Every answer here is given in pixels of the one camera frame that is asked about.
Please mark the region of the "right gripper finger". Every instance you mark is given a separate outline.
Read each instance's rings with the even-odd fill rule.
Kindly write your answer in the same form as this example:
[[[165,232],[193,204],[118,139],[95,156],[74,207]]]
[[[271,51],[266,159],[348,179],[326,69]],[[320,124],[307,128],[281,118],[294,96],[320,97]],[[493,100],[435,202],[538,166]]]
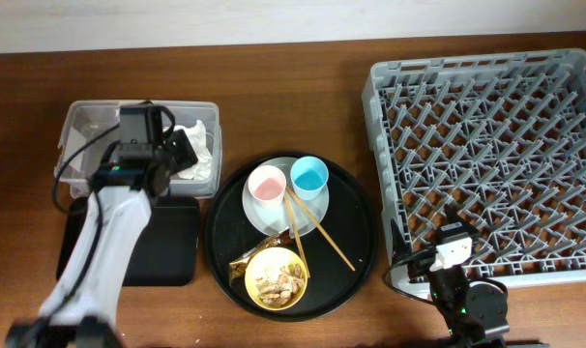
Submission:
[[[391,233],[393,247],[392,263],[395,263],[399,257],[407,256],[409,254],[409,248],[404,241],[397,222],[394,219],[391,220]]]
[[[444,213],[449,221],[449,223],[457,223],[459,222],[460,225],[467,231],[469,235],[477,235],[478,229],[469,223],[467,220],[462,218],[458,213],[457,209],[454,208],[452,205],[446,205],[444,207]]]

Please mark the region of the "white tissue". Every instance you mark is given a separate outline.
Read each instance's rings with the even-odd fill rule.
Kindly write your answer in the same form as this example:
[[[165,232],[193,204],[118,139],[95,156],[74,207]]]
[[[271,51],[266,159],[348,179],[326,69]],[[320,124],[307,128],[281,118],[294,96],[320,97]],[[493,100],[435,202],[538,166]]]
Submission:
[[[211,175],[213,156],[207,147],[207,132],[205,125],[197,120],[192,127],[175,126],[174,130],[183,131],[196,156],[197,163],[178,173],[183,180],[207,180]]]

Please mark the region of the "pink plastic cup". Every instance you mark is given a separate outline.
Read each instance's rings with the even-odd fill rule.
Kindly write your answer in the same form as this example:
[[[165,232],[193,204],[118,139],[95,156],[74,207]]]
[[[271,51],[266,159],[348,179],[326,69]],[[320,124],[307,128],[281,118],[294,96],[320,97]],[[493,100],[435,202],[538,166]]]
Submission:
[[[258,166],[249,175],[250,195],[263,208],[277,208],[283,200],[285,189],[286,177],[275,166]]]

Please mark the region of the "wooden chopstick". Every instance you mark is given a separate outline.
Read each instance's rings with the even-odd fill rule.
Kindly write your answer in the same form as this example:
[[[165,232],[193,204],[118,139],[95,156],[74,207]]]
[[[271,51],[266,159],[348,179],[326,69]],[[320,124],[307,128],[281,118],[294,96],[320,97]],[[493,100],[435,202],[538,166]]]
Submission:
[[[299,250],[300,253],[300,258],[302,259],[305,269],[306,269],[306,274],[308,278],[311,278],[310,272],[309,272],[309,267],[308,267],[308,262],[306,259],[306,255],[305,255],[305,251],[301,242],[301,238],[300,238],[300,234],[297,228],[297,224],[295,221],[295,217],[293,214],[293,210],[292,210],[292,206],[290,203],[290,200],[288,198],[288,193],[284,194],[284,202],[285,202],[285,206],[286,206],[286,210],[287,210],[287,214],[289,216],[289,221],[290,221],[290,229],[293,231],[294,233],[294,240],[296,242],[297,245],[297,249]]]
[[[345,256],[345,254],[342,252],[342,250],[340,249],[340,247],[336,244],[336,242],[332,239],[332,237],[328,234],[328,232],[325,230],[325,228],[321,225],[321,223],[316,219],[316,217],[312,214],[312,212],[308,209],[308,207],[305,205],[305,203],[298,197],[298,195],[293,191],[292,188],[287,187],[286,188],[287,192],[289,193],[289,195],[294,199],[294,201],[300,206],[300,208],[302,209],[302,211],[305,213],[305,215],[311,220],[311,222],[315,225],[315,227],[319,230],[319,232],[323,235],[323,237],[327,240],[327,242],[332,246],[332,248],[337,252],[337,254],[340,256],[340,258],[345,262],[345,264],[352,270],[352,271],[356,271],[355,267],[353,266],[353,264],[350,262],[350,260]]]

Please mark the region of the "blue plastic cup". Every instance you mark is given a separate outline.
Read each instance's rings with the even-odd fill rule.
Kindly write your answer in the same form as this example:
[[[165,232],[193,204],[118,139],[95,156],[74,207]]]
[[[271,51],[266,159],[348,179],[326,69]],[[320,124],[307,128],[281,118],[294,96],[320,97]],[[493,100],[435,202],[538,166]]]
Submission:
[[[293,163],[290,178],[297,196],[302,200],[312,200],[327,185],[329,170],[322,159],[306,156]]]

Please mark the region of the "yellow bowl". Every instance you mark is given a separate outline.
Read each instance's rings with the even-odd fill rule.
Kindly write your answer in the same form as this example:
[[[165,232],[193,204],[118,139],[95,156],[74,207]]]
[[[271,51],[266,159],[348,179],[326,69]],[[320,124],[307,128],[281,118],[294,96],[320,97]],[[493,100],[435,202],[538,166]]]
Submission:
[[[265,268],[279,268],[289,264],[298,264],[305,274],[306,284],[291,304],[283,307],[269,307],[260,302],[255,288],[255,279],[263,273]],[[304,263],[300,256],[292,250],[283,247],[270,247],[256,254],[246,269],[245,285],[250,298],[260,307],[271,311],[282,311],[295,305],[305,294],[308,287],[308,277]]]

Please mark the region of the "gold snack wrapper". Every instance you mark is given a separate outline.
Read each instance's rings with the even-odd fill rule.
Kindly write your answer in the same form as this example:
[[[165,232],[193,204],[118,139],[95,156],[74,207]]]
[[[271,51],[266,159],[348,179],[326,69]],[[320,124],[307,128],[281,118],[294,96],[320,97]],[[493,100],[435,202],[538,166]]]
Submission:
[[[228,264],[228,282],[232,284],[235,278],[241,277],[246,273],[246,269],[251,259],[260,251],[270,247],[283,247],[291,245],[294,240],[290,237],[289,230],[278,233],[263,239],[258,245],[245,251],[240,257]]]

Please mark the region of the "peanut shell food scraps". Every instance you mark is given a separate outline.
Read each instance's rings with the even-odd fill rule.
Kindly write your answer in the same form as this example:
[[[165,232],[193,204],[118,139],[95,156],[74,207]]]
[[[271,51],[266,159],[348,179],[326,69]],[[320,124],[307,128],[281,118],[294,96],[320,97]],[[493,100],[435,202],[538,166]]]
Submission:
[[[291,304],[305,286],[305,274],[298,264],[279,268],[265,268],[255,279],[257,297],[269,307],[283,307]]]

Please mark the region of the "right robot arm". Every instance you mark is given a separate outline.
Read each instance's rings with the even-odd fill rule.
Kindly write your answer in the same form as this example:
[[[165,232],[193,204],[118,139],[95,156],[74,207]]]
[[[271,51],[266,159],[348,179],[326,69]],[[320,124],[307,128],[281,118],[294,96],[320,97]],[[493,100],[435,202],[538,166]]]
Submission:
[[[388,283],[391,270],[404,268],[409,276],[427,278],[430,300],[420,299],[398,287],[389,288],[401,296],[434,306],[443,316],[450,337],[446,347],[504,347],[508,289],[496,280],[470,280],[462,264],[472,255],[480,231],[462,218],[454,206],[446,205],[448,222],[435,230],[434,245],[394,260],[382,275]]]

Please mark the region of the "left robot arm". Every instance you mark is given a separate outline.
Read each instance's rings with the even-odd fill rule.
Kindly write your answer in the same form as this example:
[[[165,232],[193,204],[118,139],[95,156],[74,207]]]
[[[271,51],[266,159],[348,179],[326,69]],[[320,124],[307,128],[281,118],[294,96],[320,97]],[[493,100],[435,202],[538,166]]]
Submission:
[[[196,162],[164,105],[123,105],[119,140],[89,180],[87,212],[73,252],[32,323],[13,324],[8,347],[119,347],[120,290],[137,240],[170,178]]]

